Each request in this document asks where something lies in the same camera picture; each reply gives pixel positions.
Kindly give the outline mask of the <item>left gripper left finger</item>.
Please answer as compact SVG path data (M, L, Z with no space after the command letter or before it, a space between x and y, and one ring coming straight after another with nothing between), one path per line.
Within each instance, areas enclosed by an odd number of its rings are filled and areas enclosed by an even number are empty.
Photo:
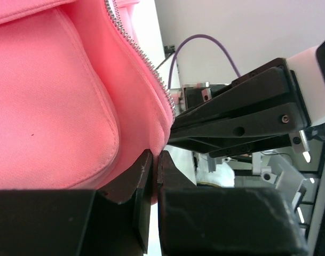
M153 156L98 190L0 190L0 255L143 255Z

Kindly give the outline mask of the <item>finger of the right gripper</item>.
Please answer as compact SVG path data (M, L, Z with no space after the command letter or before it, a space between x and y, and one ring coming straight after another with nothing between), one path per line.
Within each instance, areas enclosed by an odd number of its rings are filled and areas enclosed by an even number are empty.
M291 93L289 72L284 58L276 58L237 78L217 91L209 101L176 117L174 125L191 125L233 116L237 111L272 105Z
M267 143L289 145L288 135L311 120L296 102L262 102L236 109L203 103L180 114L168 145L214 157L260 151Z

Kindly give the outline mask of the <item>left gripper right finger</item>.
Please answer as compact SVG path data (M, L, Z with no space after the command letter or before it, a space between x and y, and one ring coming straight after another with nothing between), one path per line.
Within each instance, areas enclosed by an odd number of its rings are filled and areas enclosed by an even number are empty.
M169 152L158 158L163 255L307 255L292 206L273 188L198 187Z

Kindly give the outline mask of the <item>pink zip jacket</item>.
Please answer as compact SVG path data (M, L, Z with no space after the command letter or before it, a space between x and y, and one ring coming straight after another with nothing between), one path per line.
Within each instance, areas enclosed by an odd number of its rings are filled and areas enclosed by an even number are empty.
M174 104L136 5L0 1L0 190L98 189L161 153Z

